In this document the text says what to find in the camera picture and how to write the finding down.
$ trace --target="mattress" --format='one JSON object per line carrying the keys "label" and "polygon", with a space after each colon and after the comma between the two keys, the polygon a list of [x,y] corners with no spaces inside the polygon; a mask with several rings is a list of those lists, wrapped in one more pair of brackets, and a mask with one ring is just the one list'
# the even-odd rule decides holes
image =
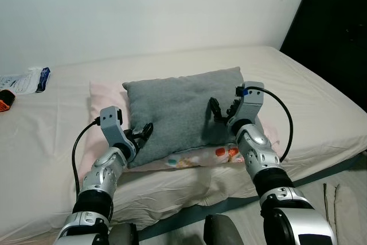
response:
{"label": "mattress", "polygon": [[[89,81],[133,81],[193,75],[240,66],[244,80],[262,81],[294,120],[283,162],[298,180],[367,148],[367,114],[332,85],[269,47],[236,47],[113,58],[51,68],[46,91],[19,96],[0,114],[1,244],[49,244],[75,203],[71,150],[89,121]],[[288,138],[282,108],[265,96],[260,116]],[[76,161],[83,154],[79,143]],[[125,173],[114,197],[113,223],[138,229],[194,204],[254,196],[243,164]]]}

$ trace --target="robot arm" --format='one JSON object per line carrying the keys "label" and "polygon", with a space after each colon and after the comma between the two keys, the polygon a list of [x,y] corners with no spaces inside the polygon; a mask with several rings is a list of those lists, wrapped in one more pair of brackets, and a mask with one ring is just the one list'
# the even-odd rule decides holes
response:
{"label": "robot arm", "polygon": [[252,81],[237,87],[236,96],[241,98],[227,110],[228,117],[221,116],[216,99],[210,99],[210,106],[214,119],[226,123],[236,136],[246,170],[260,197],[267,244],[337,244],[328,222],[294,188],[270,141],[254,124],[263,104],[263,92],[247,87],[264,88],[262,83]]}
{"label": "robot arm", "polygon": [[110,147],[84,177],[73,212],[55,244],[108,244],[117,181],[153,132],[152,123],[145,125],[138,134],[131,130],[123,131],[120,125],[120,109],[111,106],[101,110],[100,126]]}

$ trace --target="floor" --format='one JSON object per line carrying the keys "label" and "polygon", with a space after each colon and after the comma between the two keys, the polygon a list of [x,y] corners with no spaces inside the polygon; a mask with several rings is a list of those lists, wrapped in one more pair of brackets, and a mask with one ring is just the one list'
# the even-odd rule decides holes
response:
{"label": "floor", "polygon": [[[301,186],[299,189],[311,201],[312,205],[325,216],[323,200],[323,183],[349,186],[358,201],[361,229],[367,229],[367,159],[366,154],[350,170],[323,178],[316,182]],[[263,220],[260,216],[259,202],[225,212],[236,225],[244,244],[265,244]],[[146,239],[140,245],[204,245],[202,233],[204,221],[199,221],[175,231]]]}

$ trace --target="pink pillow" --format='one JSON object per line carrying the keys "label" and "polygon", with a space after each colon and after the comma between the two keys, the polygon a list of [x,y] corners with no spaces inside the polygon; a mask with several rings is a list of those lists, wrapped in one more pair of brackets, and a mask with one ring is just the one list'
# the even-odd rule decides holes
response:
{"label": "pink pillow", "polygon": [[[129,103],[127,91],[120,83],[89,83],[91,94],[91,121],[99,116],[102,108],[117,106],[122,110],[122,129],[128,129],[129,124]],[[272,148],[279,152],[278,132],[274,127],[269,126],[262,120],[261,124],[266,137],[271,141]],[[85,150],[78,169],[79,180],[91,170],[93,163],[108,148],[108,143],[99,127],[91,127],[87,132]],[[148,171],[172,168],[188,168],[191,166],[213,166],[226,162],[244,162],[237,146],[229,145],[224,147],[207,147],[204,149],[187,151],[185,153],[171,154],[163,159],[153,161],[149,164],[139,166],[128,171]]]}

